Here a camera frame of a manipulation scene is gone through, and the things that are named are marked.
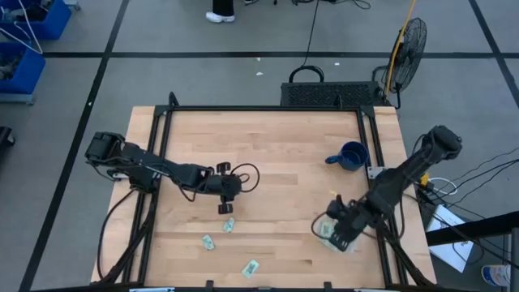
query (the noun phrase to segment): wooden table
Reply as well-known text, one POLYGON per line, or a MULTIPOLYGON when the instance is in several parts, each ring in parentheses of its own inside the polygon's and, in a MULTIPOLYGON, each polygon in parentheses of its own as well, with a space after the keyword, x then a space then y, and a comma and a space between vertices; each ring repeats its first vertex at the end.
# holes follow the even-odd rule
MULTIPOLYGON (((152 107, 133 109, 128 141, 147 147, 152 113, 152 107)), ((384 107, 375 108, 375 113, 385 164, 397 166, 406 154, 396 112, 384 107)), ((157 132, 156 153, 163 120, 157 132)), ((366 118, 365 124, 374 160, 366 118)), ((198 195, 190 203, 169 179, 163 179, 146 286, 204 286, 207 280, 214 280, 216 287, 321 288, 325 281, 334 288, 384 287, 374 239, 361 235, 353 252, 341 254, 329 250, 310 231, 312 220, 334 198, 330 191, 342 194, 344 201, 358 199, 366 192, 364 171, 352 173, 339 165, 324 164, 324 159, 337 153, 343 143, 359 139, 355 113, 174 112, 167 159, 213 167, 222 161, 233 166, 250 162, 258 166, 261 180, 256 190, 236 198, 233 214, 218 215, 218 196, 198 195), (236 225, 227 234, 222 226, 230 217, 235 218, 236 225), (204 249, 201 238, 206 234, 211 235, 215 250, 204 249), (253 259, 259 262, 259 269, 246 279, 241 271, 253 259)), ((242 171, 255 181, 252 169, 242 171)), ((110 207, 127 191, 128 182, 115 183, 110 207)), ((136 197, 121 205, 106 227, 104 273, 127 246, 136 197)), ((405 235, 401 244, 423 274, 435 281, 418 206, 409 198, 403 202, 405 235)), ((399 212, 396 219, 400 225, 399 212)), ((135 254, 132 280, 137 278, 140 252, 135 254)), ((388 253, 392 280, 398 282, 389 246, 388 253)), ((97 280, 97 273, 92 280, 97 280)))

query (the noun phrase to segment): banknote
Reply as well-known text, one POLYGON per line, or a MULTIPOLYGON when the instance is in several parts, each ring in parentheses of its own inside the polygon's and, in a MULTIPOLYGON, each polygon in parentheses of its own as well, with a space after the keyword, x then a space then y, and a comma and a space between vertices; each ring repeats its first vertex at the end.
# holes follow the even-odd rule
POLYGON ((206 250, 211 251, 214 249, 214 243, 212 242, 212 239, 209 235, 204 235, 202 237, 202 243, 204 244, 206 250))
POLYGON ((250 279, 259 267, 260 264, 257 261, 251 260, 249 264, 243 268, 242 274, 245 276, 245 278, 250 279))
POLYGON ((225 232, 232 232, 234 228, 234 218, 229 218, 229 220, 224 224, 225 232))
MULTIPOLYGON (((329 238, 333 234, 333 227, 335 226, 335 221, 322 220, 319 223, 319 235, 324 238, 329 238)), ((323 243, 327 248, 332 251, 342 252, 338 248, 334 247, 328 240, 320 238, 319 241, 323 243)))

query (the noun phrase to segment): white paper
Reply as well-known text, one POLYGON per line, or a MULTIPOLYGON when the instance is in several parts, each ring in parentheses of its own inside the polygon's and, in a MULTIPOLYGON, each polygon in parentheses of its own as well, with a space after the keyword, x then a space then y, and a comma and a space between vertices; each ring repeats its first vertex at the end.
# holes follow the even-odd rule
MULTIPOLYGON (((445 208, 442 205, 438 205, 436 207, 434 214, 435 216, 431 218, 429 226, 427 227, 427 232, 448 228, 447 225, 436 220, 435 217, 447 222, 449 225, 452 226, 465 223, 462 219, 454 215, 452 212, 450 212, 447 208, 445 208)), ((455 268, 458 272, 463 273, 463 270, 466 266, 466 261, 469 258, 470 251, 472 251, 473 245, 474 244, 470 241, 463 243, 442 244, 439 246, 429 247, 429 251, 431 252, 431 254, 437 256, 440 260, 455 268)))

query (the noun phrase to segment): white sneaker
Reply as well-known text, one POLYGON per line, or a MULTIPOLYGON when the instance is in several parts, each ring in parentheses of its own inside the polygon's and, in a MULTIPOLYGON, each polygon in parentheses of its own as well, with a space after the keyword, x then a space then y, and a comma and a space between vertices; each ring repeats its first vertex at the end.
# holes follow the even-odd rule
POLYGON ((206 12, 205 18, 212 23, 219 24, 220 22, 231 23, 234 21, 235 17, 233 16, 221 16, 212 12, 206 12))

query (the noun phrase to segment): blue bin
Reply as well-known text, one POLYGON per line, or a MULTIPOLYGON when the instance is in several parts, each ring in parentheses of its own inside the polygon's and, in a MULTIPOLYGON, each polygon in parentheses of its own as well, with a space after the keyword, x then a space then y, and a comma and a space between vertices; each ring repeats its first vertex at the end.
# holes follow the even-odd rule
POLYGON ((13 78, 0 80, 0 92, 31 94, 40 78, 45 60, 43 57, 20 43, 0 43, 0 54, 12 56, 24 54, 20 60, 13 78))
MULTIPOLYGON (((22 3, 26 8, 29 7, 32 2, 35 2, 35 0, 22 0, 22 3)), ((12 10, 20 8, 18 0, 0 0, 0 6, 12 10)), ((44 21, 30 22, 36 38, 38 40, 57 40, 62 35, 71 14, 71 10, 63 0, 54 0, 44 21)), ((17 24, 30 36, 30 38, 32 38, 31 31, 29 30, 26 21, 19 21, 17 24)), ((0 21, 0 28, 5 29, 20 40, 28 39, 25 33, 19 30, 19 28, 17 28, 12 22, 0 21)))

